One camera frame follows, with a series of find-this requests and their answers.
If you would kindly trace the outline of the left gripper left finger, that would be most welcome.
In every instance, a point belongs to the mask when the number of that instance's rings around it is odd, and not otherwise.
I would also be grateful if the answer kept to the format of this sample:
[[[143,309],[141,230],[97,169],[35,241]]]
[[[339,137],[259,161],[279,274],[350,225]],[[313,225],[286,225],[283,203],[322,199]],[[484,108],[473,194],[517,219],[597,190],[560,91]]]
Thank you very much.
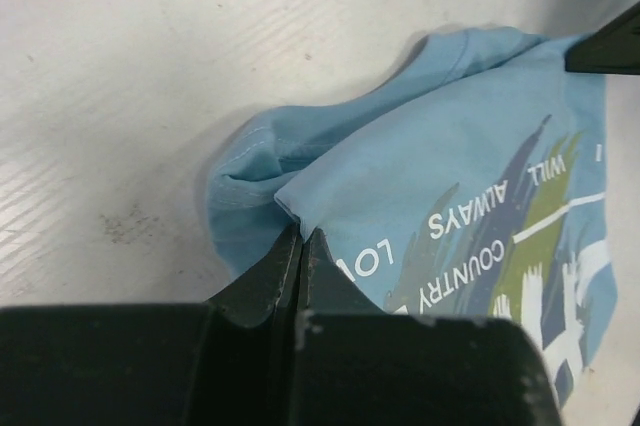
[[[275,425],[302,241],[198,303],[5,307],[5,425]]]

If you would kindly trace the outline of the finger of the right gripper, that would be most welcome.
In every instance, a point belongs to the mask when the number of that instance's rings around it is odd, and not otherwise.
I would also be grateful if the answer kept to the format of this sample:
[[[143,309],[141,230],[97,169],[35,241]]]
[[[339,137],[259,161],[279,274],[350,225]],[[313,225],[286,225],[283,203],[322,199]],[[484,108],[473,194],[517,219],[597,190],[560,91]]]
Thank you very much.
[[[597,32],[571,46],[565,70],[572,73],[638,75],[640,4],[636,3]]]

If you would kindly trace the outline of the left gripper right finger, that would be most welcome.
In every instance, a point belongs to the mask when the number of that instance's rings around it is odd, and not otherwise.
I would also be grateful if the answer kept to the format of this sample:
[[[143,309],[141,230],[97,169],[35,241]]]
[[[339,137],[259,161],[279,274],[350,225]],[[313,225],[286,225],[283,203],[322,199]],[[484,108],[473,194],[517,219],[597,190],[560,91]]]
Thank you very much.
[[[298,425],[557,425],[542,359],[515,323],[389,314],[315,231],[295,326]]]

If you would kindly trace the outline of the light blue printed t-shirt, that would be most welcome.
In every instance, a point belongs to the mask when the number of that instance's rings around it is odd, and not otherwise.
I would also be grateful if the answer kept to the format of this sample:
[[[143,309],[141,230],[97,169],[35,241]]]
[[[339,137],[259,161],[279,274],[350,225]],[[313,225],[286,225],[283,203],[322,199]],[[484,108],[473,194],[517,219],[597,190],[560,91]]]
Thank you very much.
[[[289,225],[390,313],[498,316],[541,350],[565,402],[612,319],[605,78],[574,37],[510,27],[430,36],[396,76],[331,106],[254,116],[207,181],[235,274]]]

